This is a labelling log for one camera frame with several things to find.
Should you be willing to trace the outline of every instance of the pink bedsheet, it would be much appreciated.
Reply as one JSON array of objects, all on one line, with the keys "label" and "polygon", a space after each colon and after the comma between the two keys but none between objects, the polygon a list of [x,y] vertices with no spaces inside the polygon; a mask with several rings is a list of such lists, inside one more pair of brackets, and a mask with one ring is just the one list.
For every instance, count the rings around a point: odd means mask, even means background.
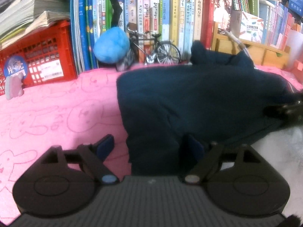
[{"label": "pink bedsheet", "polygon": [[0,96],[0,220],[9,224],[19,211],[14,182],[50,146],[63,149],[95,143],[106,134],[115,148],[105,165],[120,179],[130,174],[127,133],[117,101],[115,69],[86,72],[72,82],[25,89],[7,101]]}]

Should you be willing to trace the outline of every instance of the bicycle wheel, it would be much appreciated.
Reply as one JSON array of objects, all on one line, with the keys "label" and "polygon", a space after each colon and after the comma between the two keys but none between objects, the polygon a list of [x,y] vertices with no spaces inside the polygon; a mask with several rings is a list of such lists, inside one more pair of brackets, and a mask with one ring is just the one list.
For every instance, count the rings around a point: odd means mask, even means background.
[{"label": "bicycle wheel", "polygon": [[160,44],[157,48],[157,59],[160,64],[176,65],[180,62],[180,51],[173,44]]}]

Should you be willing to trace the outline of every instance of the red plastic crate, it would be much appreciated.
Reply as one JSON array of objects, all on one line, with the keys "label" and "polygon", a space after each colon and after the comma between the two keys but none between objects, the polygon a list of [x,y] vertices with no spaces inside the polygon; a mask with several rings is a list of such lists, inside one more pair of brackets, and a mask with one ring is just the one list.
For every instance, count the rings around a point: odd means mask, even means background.
[{"label": "red plastic crate", "polygon": [[13,75],[20,71],[27,72],[23,79],[25,88],[76,79],[70,23],[60,21],[0,51],[0,95],[5,93],[5,73]]}]

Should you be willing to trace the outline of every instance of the gray ribbed pad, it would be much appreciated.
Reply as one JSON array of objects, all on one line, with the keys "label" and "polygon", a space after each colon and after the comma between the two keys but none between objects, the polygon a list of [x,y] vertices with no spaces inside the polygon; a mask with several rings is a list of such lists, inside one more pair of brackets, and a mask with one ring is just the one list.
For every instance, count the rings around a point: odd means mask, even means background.
[{"label": "gray ribbed pad", "polygon": [[58,219],[23,214],[11,227],[274,227],[283,220],[280,214],[250,219],[225,213],[201,187],[185,185],[177,177],[127,176],[104,187],[78,213]]}]

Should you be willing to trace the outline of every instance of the pink stuffed toy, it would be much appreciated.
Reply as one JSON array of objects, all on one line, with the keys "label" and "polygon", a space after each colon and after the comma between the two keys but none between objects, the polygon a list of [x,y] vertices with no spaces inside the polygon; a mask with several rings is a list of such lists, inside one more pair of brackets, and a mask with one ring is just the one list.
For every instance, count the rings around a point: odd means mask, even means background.
[{"label": "pink stuffed toy", "polygon": [[22,89],[22,78],[23,73],[19,73],[16,76],[8,76],[5,79],[5,96],[7,100],[24,94],[24,90]]}]

